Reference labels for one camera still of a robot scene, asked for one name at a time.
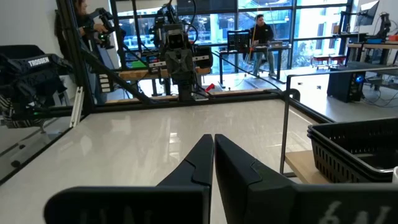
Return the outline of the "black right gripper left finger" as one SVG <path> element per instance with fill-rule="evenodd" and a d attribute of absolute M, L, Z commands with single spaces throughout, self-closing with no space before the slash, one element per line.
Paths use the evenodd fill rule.
<path fill-rule="evenodd" d="M 46 223 L 209 223 L 214 141 L 203 135 L 156 186 L 79 186 L 48 199 Z"/>

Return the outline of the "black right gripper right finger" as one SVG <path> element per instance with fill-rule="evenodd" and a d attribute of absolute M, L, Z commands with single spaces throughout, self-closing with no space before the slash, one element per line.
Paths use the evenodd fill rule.
<path fill-rule="evenodd" d="M 222 134 L 215 171 L 228 223 L 397 223 L 395 184 L 297 184 Z"/>

